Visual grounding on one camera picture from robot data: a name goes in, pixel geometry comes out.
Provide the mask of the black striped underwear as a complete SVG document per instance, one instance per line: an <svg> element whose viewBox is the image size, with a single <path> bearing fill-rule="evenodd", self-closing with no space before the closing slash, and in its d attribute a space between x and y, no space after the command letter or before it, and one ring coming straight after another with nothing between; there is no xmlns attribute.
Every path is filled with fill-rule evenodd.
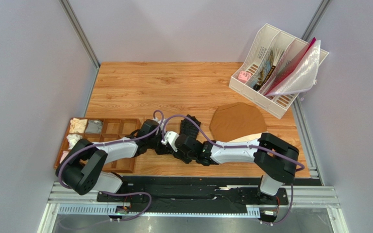
<svg viewBox="0 0 373 233"><path fill-rule="evenodd" d="M201 122L195 116L187 115L186 117L191 119L198 127L201 126ZM186 118L181 121L179 134L185 134L196 140L199 132L199 129L191 121Z"/></svg>

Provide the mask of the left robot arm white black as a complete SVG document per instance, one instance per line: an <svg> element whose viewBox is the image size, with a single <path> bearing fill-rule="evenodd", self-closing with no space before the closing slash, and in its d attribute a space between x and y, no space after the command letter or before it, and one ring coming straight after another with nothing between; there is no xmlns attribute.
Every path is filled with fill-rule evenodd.
<svg viewBox="0 0 373 233"><path fill-rule="evenodd" d="M120 159L135 158L156 146L162 122L146 120L141 128L127 137L109 142L91 142L80 139L58 166L55 175L61 185L79 195L105 191L116 193L123 184L121 178L103 167Z"/></svg>

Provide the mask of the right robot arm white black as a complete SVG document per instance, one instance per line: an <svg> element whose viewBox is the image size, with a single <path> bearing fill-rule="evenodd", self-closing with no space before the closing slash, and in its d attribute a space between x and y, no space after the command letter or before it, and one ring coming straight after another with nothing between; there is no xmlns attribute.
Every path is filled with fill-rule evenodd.
<svg viewBox="0 0 373 233"><path fill-rule="evenodd" d="M300 151L271 133L242 142L205 141L192 139L186 134L166 132L161 143L185 163L195 161L203 166L225 163L251 163L259 166L265 175L258 187L259 195L275 196L285 183L293 183Z"/></svg>

